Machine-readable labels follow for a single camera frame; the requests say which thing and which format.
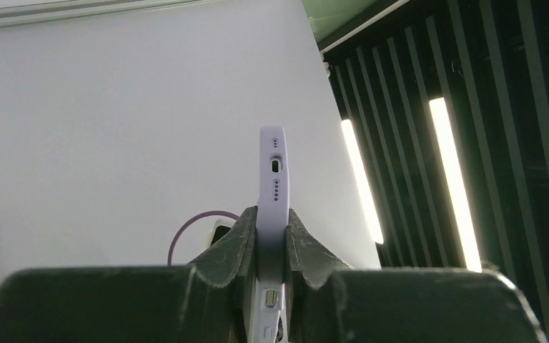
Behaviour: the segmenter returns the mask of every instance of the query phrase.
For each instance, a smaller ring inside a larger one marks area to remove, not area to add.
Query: cable
[[[178,229],[178,232],[176,232],[176,235],[174,236],[174,239],[172,240],[171,245],[169,245],[169,254],[167,255],[167,266],[172,266],[172,256],[174,254],[174,247],[176,246],[176,243],[178,242],[178,239],[182,235],[182,232],[184,232],[185,229],[187,229],[192,223],[196,222],[199,219],[203,219],[205,217],[211,217],[211,216],[222,216],[222,217],[228,217],[230,219],[239,220],[239,216],[237,216],[234,213],[226,212],[226,211],[207,211],[203,213],[199,213],[196,216],[192,217],[191,219],[188,219],[187,222],[182,225]]]

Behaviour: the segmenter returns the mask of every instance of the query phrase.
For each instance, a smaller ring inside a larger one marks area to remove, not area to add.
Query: slatted ceiling
[[[463,265],[428,106],[444,96],[480,255],[549,339],[549,1],[434,2],[325,55],[370,164],[382,265]]]

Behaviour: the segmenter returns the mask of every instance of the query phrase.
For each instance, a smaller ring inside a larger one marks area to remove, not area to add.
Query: fluorescent light
[[[367,174],[365,173],[365,167],[363,165],[361,153],[359,152],[359,144],[357,143],[355,130],[352,128],[350,119],[342,120],[342,132],[344,133],[344,139],[346,140],[346,149],[348,149],[348,154],[350,155],[352,170],[355,172],[355,181],[357,182],[357,188],[359,189],[359,197],[361,199],[365,221],[367,222],[367,228],[370,230],[373,241],[383,244],[384,237],[382,235],[382,228],[380,227],[380,220],[377,218],[373,195],[371,194],[371,188],[367,181]]]
[[[430,113],[432,114],[432,121],[435,123],[435,132],[437,133],[443,169],[445,169],[445,177],[447,178],[447,187],[449,187],[451,195],[457,230],[460,233],[466,268],[474,272],[481,272],[481,258],[477,248],[473,219],[470,216],[468,198],[466,197],[466,189],[460,171],[460,161],[458,160],[458,152],[455,149],[445,99],[431,100]]]

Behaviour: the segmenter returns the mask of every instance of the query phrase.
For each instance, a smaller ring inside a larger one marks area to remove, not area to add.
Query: light fixture
[[[481,260],[477,248],[477,239],[475,238],[475,229],[473,228],[473,219],[470,216],[468,198],[466,197],[466,189],[460,170],[460,161],[458,160],[458,152],[455,149],[444,98],[430,100],[430,114],[432,115],[432,122],[435,124],[435,132],[439,142],[455,221],[457,222],[457,230],[460,234],[466,268],[474,272],[481,272]]]
[[[359,189],[359,197],[361,199],[365,221],[367,222],[367,228],[371,233],[373,241],[383,244],[384,237],[382,235],[382,228],[380,227],[380,220],[377,218],[373,195],[367,180],[361,153],[359,152],[359,144],[357,143],[355,130],[352,128],[350,119],[342,120],[342,132],[344,133],[344,139],[346,141],[346,149],[348,149],[348,154],[350,155],[352,170],[355,173],[355,181],[357,182],[357,188]]]

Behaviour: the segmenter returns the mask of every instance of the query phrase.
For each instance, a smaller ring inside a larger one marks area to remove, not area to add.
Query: charging port
[[[275,156],[270,159],[270,170],[273,173],[280,173],[283,170],[283,161],[281,157]]]

